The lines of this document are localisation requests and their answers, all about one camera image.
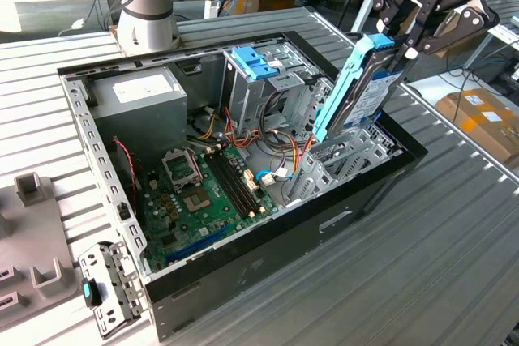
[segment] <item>white label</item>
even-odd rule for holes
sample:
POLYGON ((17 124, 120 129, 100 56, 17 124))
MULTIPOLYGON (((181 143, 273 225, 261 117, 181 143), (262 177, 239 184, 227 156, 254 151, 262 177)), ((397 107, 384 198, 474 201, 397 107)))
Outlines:
POLYGON ((485 113, 482 113, 482 114, 485 115, 485 118, 488 119, 490 122, 501 122, 503 120, 494 111, 486 111, 485 113))
MULTIPOLYGON (((177 84, 174 84, 174 90, 179 91, 177 84)), ((115 95, 121 103, 128 103, 172 91, 173 89, 164 75, 141 77, 140 79, 123 81, 114 85, 115 95)))
POLYGON ((268 64, 272 67, 272 68, 277 68, 279 66, 283 66, 283 64, 281 64, 281 61, 279 60, 273 60, 273 61, 270 61, 268 62, 268 64))
POLYGON ((384 100, 388 94, 389 86, 393 81, 398 79, 399 76, 400 73, 397 73, 371 81, 358 99, 354 109, 351 110, 350 115, 346 118, 345 124, 358 123, 365 117, 373 115, 380 103, 382 103, 382 100, 384 100))
POLYGON ((472 105, 484 105, 485 102, 479 98, 479 96, 476 95, 468 95, 465 96, 465 98, 472 104, 472 105))

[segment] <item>ram slot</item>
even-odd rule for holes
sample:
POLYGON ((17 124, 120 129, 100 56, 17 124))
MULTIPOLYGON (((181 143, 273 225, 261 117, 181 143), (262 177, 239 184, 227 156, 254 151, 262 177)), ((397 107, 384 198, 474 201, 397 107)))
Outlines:
POLYGON ((222 154, 206 156, 205 161, 242 218, 259 211, 255 199, 222 154))

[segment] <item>expansion slot bracket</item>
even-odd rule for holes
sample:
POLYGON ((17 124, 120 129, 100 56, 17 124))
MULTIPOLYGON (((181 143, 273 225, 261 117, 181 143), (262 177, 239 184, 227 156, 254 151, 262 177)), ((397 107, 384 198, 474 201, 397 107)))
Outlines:
POLYGON ((94 245, 79 257, 79 266, 84 276, 84 299, 93 309, 104 340, 148 308, 139 273, 123 241, 94 245))

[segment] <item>metal table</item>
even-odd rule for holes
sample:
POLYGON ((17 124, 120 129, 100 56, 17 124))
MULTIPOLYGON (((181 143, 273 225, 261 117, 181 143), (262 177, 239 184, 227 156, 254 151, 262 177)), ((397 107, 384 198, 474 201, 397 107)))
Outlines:
POLYGON ((500 23, 488 30, 484 40, 470 55, 465 63, 465 68, 472 65, 479 54, 490 44, 492 37, 503 41, 506 45, 519 50, 519 28, 512 23, 512 17, 519 15, 519 0, 486 0, 487 5, 500 17, 500 23))
MULTIPOLYGON (((180 29, 188 44, 295 30, 336 66, 350 51, 333 26, 305 9, 180 29)), ((104 33, 0 45, 0 185, 24 171, 52 177, 76 262, 114 232, 55 69, 117 56, 104 33)), ((487 346, 504 339, 519 320, 517 179, 411 93, 403 87, 387 111, 429 154, 376 212, 169 343, 487 346)), ((0 344, 77 342, 102 344, 79 295, 0 335, 0 344)), ((157 340, 142 318, 104 344, 157 340)))

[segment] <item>blue pci slot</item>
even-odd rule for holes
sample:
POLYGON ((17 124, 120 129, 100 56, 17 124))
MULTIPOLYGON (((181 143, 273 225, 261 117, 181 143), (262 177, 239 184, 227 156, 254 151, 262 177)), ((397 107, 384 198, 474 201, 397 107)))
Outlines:
POLYGON ((206 237, 201 238, 199 241, 193 242, 190 245, 184 247, 183 249, 175 251, 172 254, 166 255, 165 256, 166 263, 174 263, 175 261, 188 257, 188 256, 196 253, 197 251, 202 250, 203 248, 205 248, 209 245, 212 245, 216 241, 220 241, 223 238, 225 231, 227 231, 227 229, 230 226, 231 226, 230 224, 227 224, 226 226, 222 227, 221 229, 215 231, 214 233, 211 233, 211 234, 207 235, 206 237))

